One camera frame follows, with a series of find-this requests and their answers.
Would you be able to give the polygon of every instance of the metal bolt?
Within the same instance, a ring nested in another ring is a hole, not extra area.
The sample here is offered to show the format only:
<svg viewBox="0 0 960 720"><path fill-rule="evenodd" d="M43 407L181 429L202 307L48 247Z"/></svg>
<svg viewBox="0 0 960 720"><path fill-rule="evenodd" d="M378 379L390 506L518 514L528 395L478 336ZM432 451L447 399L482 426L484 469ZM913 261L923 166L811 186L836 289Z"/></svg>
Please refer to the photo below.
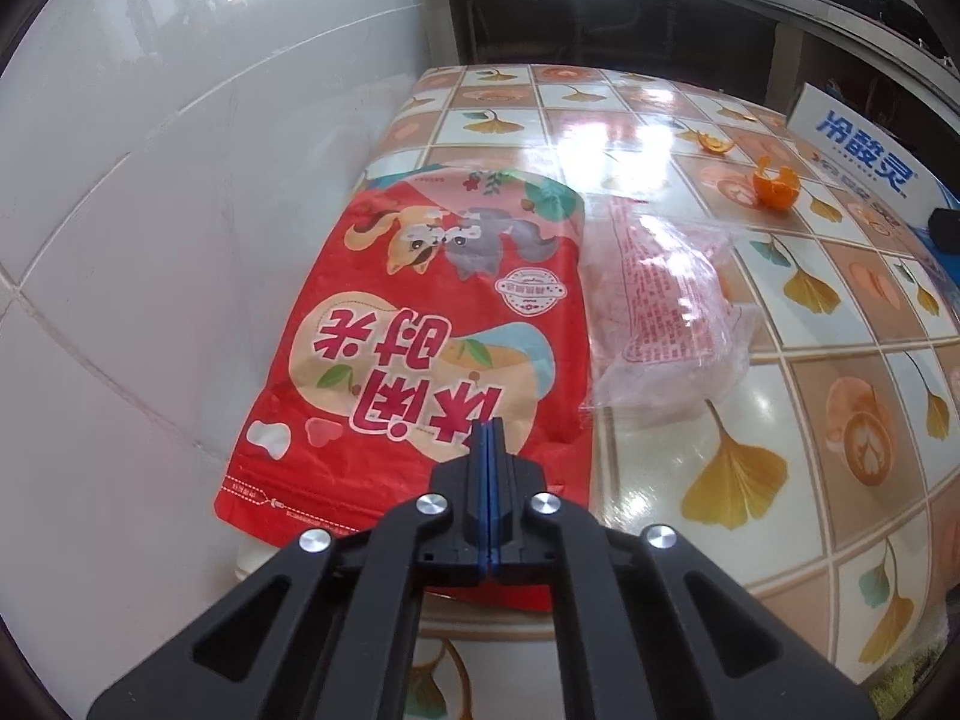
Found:
<svg viewBox="0 0 960 720"><path fill-rule="evenodd" d="M416 510L421 514L443 514L446 511L446 498L440 493L426 493L416 500Z"/></svg>
<svg viewBox="0 0 960 720"><path fill-rule="evenodd" d="M647 529L647 541L656 549L670 549L677 543L677 532L669 525L651 525Z"/></svg>
<svg viewBox="0 0 960 720"><path fill-rule="evenodd" d="M332 543L333 539L323 528L304 531L301 533L301 540L299 541L299 545L304 552L323 552Z"/></svg>
<svg viewBox="0 0 960 720"><path fill-rule="evenodd" d="M555 514L561 502L553 493L537 493L530 499L530 508L537 514Z"/></svg>

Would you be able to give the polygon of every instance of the white wall tile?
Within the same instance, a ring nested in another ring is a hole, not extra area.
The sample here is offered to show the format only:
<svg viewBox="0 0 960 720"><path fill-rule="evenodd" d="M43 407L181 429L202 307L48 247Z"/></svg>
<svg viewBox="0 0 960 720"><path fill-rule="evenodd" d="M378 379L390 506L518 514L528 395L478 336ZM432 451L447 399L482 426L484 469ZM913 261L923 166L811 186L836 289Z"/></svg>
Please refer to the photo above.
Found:
<svg viewBox="0 0 960 720"><path fill-rule="evenodd" d="M0 324L0 608L73 717L230 586L223 468L13 303Z"/></svg>
<svg viewBox="0 0 960 720"><path fill-rule="evenodd" d="M408 9L234 79L93 191L24 293L107 376L227 456L296 293L424 62Z"/></svg>
<svg viewBox="0 0 960 720"><path fill-rule="evenodd" d="M191 100L285 47L423 1L50 0L0 80L0 264L19 280L97 180Z"/></svg>

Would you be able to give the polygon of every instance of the clear plastic bag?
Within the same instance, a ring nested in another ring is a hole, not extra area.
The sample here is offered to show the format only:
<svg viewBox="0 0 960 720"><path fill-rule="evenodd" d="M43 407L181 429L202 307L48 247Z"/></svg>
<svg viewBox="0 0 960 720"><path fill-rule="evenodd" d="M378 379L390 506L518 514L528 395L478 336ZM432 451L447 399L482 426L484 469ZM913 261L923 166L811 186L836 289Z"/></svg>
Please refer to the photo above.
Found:
<svg viewBox="0 0 960 720"><path fill-rule="evenodd" d="M630 409L647 427L696 415L736 384L759 309L724 295L717 269L730 251L722 228L646 215L625 197L592 204L580 264L593 363L584 408Z"/></svg>

